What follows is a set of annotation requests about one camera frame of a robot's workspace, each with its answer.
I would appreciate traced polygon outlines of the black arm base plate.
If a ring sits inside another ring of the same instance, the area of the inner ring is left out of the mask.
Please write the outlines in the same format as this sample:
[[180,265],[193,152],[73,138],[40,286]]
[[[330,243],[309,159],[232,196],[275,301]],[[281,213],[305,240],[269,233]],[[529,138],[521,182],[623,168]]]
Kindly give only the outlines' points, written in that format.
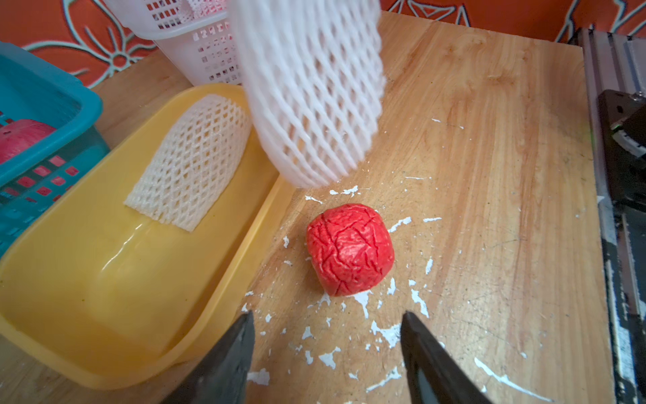
[[639,403],[645,402],[645,97],[605,90],[597,99]]

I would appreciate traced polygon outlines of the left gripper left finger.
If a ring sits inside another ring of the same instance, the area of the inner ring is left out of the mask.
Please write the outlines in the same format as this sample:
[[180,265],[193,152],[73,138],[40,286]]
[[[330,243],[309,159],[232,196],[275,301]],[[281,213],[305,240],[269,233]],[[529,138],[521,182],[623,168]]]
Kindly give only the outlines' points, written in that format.
[[254,317],[245,312],[163,402],[245,402],[254,344]]

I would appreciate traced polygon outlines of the white foam net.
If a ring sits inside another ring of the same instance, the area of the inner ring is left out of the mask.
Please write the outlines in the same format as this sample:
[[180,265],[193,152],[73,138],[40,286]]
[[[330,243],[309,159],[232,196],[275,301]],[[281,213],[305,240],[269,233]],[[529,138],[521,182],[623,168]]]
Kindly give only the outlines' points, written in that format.
[[385,74],[376,1],[231,1],[242,85],[267,156],[292,185],[354,171],[379,129]]
[[168,131],[124,204],[194,231],[232,180],[251,129],[240,104],[216,94],[203,97]]

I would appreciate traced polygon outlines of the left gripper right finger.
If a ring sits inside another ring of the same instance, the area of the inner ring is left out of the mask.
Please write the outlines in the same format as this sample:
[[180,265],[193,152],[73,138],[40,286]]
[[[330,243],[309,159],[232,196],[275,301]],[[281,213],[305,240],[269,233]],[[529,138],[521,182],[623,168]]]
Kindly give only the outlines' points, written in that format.
[[400,342],[413,403],[490,402],[411,311],[403,315]]

